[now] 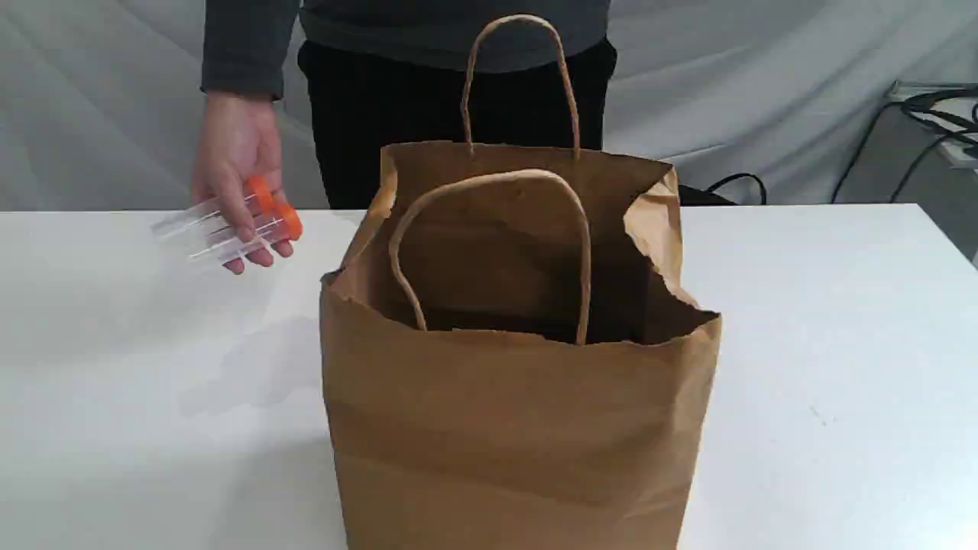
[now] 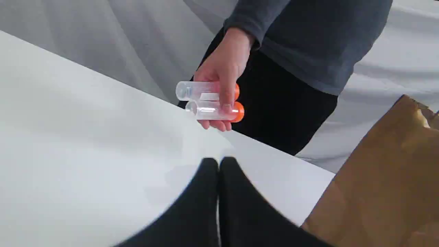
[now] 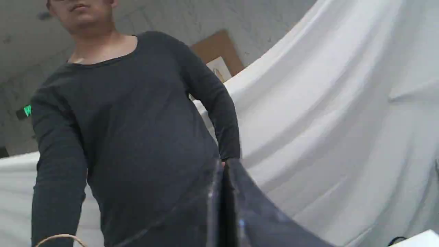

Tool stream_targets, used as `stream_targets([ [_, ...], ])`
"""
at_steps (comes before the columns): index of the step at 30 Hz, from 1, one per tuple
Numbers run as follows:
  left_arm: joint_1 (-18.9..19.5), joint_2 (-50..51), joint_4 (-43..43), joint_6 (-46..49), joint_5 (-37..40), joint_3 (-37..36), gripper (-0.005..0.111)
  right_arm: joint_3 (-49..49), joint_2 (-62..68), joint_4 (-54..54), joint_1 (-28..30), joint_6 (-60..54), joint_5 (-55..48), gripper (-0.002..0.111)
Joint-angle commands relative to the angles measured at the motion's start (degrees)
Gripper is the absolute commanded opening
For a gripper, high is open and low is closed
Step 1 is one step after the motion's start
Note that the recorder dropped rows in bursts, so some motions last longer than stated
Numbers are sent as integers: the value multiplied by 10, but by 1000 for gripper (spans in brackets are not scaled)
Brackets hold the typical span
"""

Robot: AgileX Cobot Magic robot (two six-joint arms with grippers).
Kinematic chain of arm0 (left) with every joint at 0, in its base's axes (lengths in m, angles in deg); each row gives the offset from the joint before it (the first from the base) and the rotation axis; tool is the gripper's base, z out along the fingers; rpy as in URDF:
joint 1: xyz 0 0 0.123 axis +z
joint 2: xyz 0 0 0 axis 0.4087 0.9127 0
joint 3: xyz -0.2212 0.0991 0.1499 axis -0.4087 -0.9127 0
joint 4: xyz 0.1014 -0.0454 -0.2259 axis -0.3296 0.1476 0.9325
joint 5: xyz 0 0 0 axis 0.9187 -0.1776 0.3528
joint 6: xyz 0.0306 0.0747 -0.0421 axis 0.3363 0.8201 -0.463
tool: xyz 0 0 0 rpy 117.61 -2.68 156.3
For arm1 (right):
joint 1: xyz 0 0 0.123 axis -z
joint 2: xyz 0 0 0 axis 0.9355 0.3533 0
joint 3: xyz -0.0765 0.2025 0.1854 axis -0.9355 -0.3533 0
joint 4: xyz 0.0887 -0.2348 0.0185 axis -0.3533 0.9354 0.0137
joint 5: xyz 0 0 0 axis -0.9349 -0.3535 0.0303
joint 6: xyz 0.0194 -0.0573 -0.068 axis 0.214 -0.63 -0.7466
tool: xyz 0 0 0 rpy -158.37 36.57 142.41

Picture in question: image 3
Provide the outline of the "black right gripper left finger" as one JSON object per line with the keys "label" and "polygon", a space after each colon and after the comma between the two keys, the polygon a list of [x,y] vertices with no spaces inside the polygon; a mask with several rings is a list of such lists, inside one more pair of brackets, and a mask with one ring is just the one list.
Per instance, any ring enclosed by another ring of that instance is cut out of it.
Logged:
{"label": "black right gripper left finger", "polygon": [[113,174],[115,247],[214,247],[224,166],[218,158],[129,164]]}

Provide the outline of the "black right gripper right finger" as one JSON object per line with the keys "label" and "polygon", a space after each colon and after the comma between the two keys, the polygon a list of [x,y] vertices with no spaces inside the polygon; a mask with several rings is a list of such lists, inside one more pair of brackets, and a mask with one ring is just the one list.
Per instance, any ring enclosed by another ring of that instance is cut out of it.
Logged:
{"label": "black right gripper right finger", "polygon": [[257,186],[240,160],[224,165],[219,209],[221,247],[329,247],[301,227]]}

